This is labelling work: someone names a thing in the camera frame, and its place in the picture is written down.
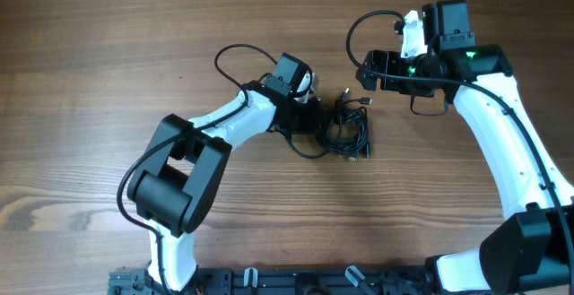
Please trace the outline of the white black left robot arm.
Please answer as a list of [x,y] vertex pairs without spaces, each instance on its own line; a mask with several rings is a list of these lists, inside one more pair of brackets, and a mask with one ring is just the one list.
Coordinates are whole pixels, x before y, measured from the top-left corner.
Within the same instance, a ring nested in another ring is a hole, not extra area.
[[118,192],[135,203],[153,239],[151,286],[181,293],[193,282],[194,232],[210,211],[230,154],[273,127],[293,125],[317,109],[317,77],[284,53],[275,69],[239,86],[237,96],[203,117],[166,116]]

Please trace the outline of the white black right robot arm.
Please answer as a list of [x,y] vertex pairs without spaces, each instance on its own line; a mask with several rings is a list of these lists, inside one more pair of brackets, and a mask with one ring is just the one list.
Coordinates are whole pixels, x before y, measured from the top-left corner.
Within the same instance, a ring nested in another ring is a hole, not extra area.
[[573,187],[544,148],[497,45],[478,45],[465,0],[397,13],[397,51],[356,62],[368,91],[443,91],[472,130],[500,196],[503,223],[480,246],[427,258],[409,282],[423,294],[519,294],[573,283]]

